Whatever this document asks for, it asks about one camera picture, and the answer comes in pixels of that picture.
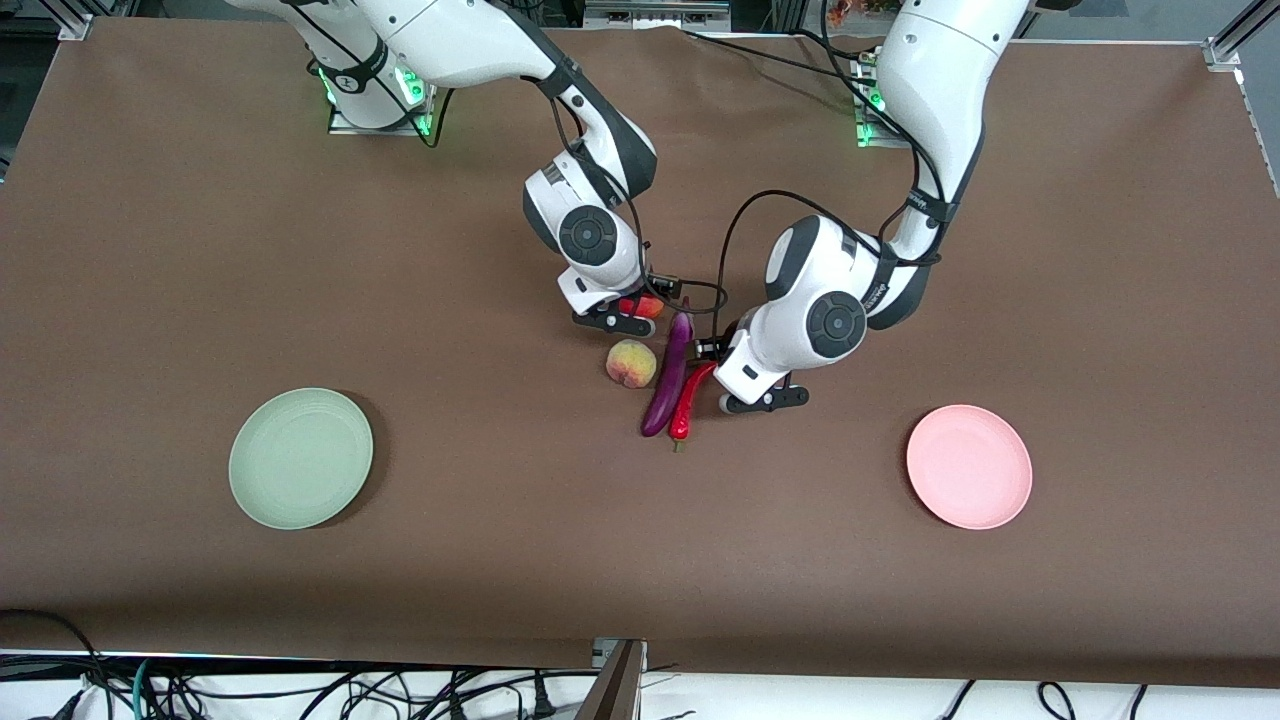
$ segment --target brown table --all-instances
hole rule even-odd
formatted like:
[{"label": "brown table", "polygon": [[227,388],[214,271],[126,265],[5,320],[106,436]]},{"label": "brown table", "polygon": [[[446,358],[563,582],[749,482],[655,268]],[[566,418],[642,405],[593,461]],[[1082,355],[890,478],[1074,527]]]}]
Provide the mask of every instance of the brown table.
[{"label": "brown table", "polygon": [[[660,272],[714,277],[751,192],[874,228],[905,151],[831,78],[671,31],[557,33],[653,137]],[[820,58],[792,40],[760,44]],[[0,192],[0,602],[101,647],[687,670],[1280,684],[1280,204],[1193,46],[1015,45],[923,309],[773,416],[636,432],[520,211],[558,141],[520,82],[440,149],[328,137],[283,24],[101,20],[64,44]],[[777,233],[751,210],[730,315]],[[244,418],[352,393],[378,460],[297,533],[227,486]],[[904,438],[989,407],[1036,462],[993,532],[923,510]],[[63,646],[8,623],[0,646]]]}]

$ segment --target green light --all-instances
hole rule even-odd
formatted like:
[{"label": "green light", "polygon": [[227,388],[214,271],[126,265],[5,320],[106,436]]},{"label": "green light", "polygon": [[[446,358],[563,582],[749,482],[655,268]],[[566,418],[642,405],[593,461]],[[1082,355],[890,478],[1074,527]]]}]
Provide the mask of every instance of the green light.
[{"label": "green light", "polygon": [[333,88],[329,87],[329,78],[324,77],[324,73],[320,73],[320,82],[324,83],[324,95],[329,100],[329,104],[337,108],[338,101],[333,99]]},{"label": "green light", "polygon": [[404,99],[410,102],[416,104],[422,100],[422,94],[425,92],[424,83],[413,70],[396,68],[396,83],[401,86],[401,92],[404,94]]}]

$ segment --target eggplant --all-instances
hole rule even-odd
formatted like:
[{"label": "eggplant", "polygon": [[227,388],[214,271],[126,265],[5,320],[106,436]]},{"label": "eggplant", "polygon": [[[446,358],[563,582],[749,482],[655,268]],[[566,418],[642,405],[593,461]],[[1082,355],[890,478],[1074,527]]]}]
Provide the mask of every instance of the eggplant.
[{"label": "eggplant", "polygon": [[680,388],[685,384],[685,352],[694,342],[694,316],[689,313],[676,313],[671,319],[671,332],[667,334],[667,351],[662,355],[662,370],[658,384],[653,389],[653,400],[645,410],[640,434],[653,437],[662,432],[676,411]]}]

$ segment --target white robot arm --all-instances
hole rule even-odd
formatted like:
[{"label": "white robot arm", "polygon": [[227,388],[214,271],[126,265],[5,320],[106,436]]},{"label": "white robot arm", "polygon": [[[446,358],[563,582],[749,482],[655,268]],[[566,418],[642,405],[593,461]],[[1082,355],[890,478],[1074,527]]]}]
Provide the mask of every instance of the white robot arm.
[{"label": "white robot arm", "polygon": [[792,370],[849,356],[868,328],[891,327],[919,306],[982,150],[987,82],[1025,9],[1027,0],[902,3],[877,63],[890,117],[919,143],[918,155],[928,154],[916,158],[922,172],[902,222],[887,243],[820,215],[778,237],[765,268],[768,302],[736,323],[716,369],[733,396],[727,410],[769,409],[771,388]]},{"label": "white robot arm", "polygon": [[[635,232],[613,211],[653,183],[658,156],[653,142],[586,79],[531,20],[485,0],[229,0],[233,5],[285,18],[302,33],[326,79],[343,94],[343,115],[362,127],[401,122],[407,108],[378,73],[408,68],[439,87],[468,87],[499,78],[534,82],[553,102],[563,102],[584,126],[582,137],[535,172],[524,191],[525,218],[568,269],[561,292],[575,322],[608,332],[653,334],[653,322],[608,311],[645,284]],[[344,85],[348,58],[371,82]]]},{"label": "white robot arm", "polygon": [[273,14],[298,31],[319,64],[334,108],[353,126],[398,126],[421,97],[403,92],[387,44],[351,0],[227,0]]}]

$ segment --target red chili pepper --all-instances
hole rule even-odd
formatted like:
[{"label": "red chili pepper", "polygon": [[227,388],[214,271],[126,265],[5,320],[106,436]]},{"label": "red chili pepper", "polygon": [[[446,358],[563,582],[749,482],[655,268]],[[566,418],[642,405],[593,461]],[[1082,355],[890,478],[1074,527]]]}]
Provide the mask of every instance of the red chili pepper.
[{"label": "red chili pepper", "polygon": [[694,369],[692,374],[685,380],[684,389],[680,391],[680,400],[676,402],[676,413],[671,416],[671,428],[668,428],[667,434],[671,439],[676,441],[676,452],[684,450],[684,443],[689,439],[689,420],[694,414],[694,395],[698,393],[698,386],[703,384],[707,375],[716,370],[716,363],[703,363]]},{"label": "red chili pepper", "polygon": [[648,293],[640,296],[640,302],[636,302],[630,297],[618,300],[618,310],[623,315],[631,315],[634,318],[648,318],[653,320],[658,315],[662,315],[663,307],[664,305],[660,300]]}]

